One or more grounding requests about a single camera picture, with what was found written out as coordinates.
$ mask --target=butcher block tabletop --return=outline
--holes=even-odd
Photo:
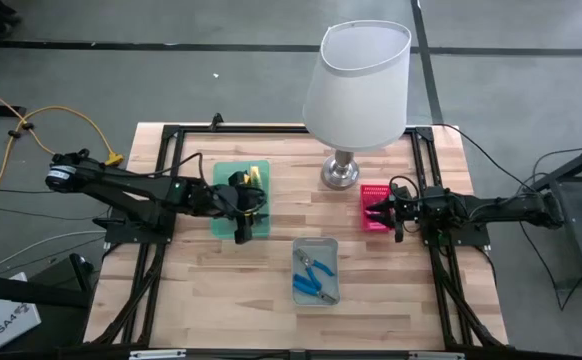
[[[138,124],[127,169],[155,170],[163,125]],[[433,127],[433,133],[444,186],[471,194],[459,134],[444,127]],[[408,137],[355,154],[360,179],[345,191],[331,190],[320,180],[322,163],[333,150],[310,134],[188,133],[182,158],[195,152],[204,154],[209,183],[215,181],[216,162],[270,163],[271,234],[236,245],[215,238],[210,219],[178,215],[162,270],[151,347],[444,348],[431,261],[420,234],[405,232],[404,241],[395,243],[393,233],[361,230],[361,184],[388,184],[394,175],[415,180]],[[423,158],[428,164],[426,151]],[[180,175],[198,177],[197,161],[182,166]],[[411,222],[405,226],[417,229]],[[305,236],[338,241],[341,301],[336,306],[299,307],[293,302],[292,243]],[[85,340],[100,335],[129,297],[138,250],[138,245],[124,244],[105,258]],[[457,256],[466,300],[491,333],[506,342],[489,263],[472,247],[458,247]],[[139,306],[135,336],[144,304]],[[452,305],[450,310],[459,339]]]

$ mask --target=concrete floor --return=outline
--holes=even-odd
[[[319,44],[328,25],[352,19],[402,22],[414,31],[408,0],[82,0],[12,2],[24,15],[14,38],[161,43]],[[582,48],[582,0],[420,0],[430,46]],[[140,121],[299,122],[316,54],[0,49],[0,96],[35,109],[62,104],[95,119],[113,148],[128,154]],[[582,146],[582,57],[433,56],[445,121],[457,124],[502,166],[527,177],[548,151]],[[409,122],[429,124],[418,55],[411,56]],[[63,113],[35,121],[56,151],[101,141]],[[0,119],[0,162],[14,120]],[[478,196],[506,196],[516,183],[465,144]],[[551,170],[569,155],[547,159]],[[49,156],[30,139],[16,144],[3,188],[43,190]],[[0,193],[0,206],[67,217],[96,215],[102,204],[80,195]],[[532,229],[558,278],[582,272],[561,231]],[[97,230],[0,212],[0,259],[55,234]],[[492,258],[511,344],[582,355],[582,289],[560,312],[549,279],[517,224],[490,226]],[[94,236],[42,246],[17,265]],[[80,250],[98,264],[101,244]],[[34,274],[48,265],[27,267]]]

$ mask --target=white lampshade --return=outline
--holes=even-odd
[[[322,39],[303,108],[307,129],[347,152],[381,148],[406,128],[411,33],[388,21],[351,21]]]

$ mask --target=green tray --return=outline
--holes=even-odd
[[[213,167],[213,184],[228,184],[229,176],[236,171],[247,171],[251,166],[257,166],[260,170],[260,180],[262,190],[267,193],[267,204],[258,211],[258,214],[269,215],[269,162],[266,160],[239,161],[239,162],[219,162]],[[233,239],[234,232],[238,229],[235,220],[211,219],[211,232],[220,239]],[[254,238],[267,238],[271,233],[271,219],[269,216],[262,219],[258,224],[251,227]]]

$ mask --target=blue handle pliers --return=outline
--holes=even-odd
[[[322,292],[322,290],[318,289],[313,281],[305,278],[302,275],[294,274],[293,275],[293,287],[298,289],[298,291],[303,292],[307,295],[317,296],[322,301],[325,301],[329,304],[335,304],[338,302],[336,298],[333,296]]]
[[[331,271],[331,269],[329,269],[328,266],[324,265],[323,263],[319,262],[318,260],[313,260],[309,256],[309,254],[307,254],[306,252],[304,252],[304,250],[302,250],[302,249],[295,249],[294,253],[300,259],[300,261],[304,264],[304,266],[307,268],[307,274],[309,274],[309,278],[311,279],[311,281],[313,282],[313,284],[315,285],[315,287],[318,290],[322,290],[322,284],[320,283],[320,281],[318,280],[318,278],[313,273],[313,269],[311,269],[312,266],[315,266],[318,269],[324,271],[324,273],[327,274],[327,275],[329,275],[329,276],[334,276],[335,275],[333,273],[333,271]]]

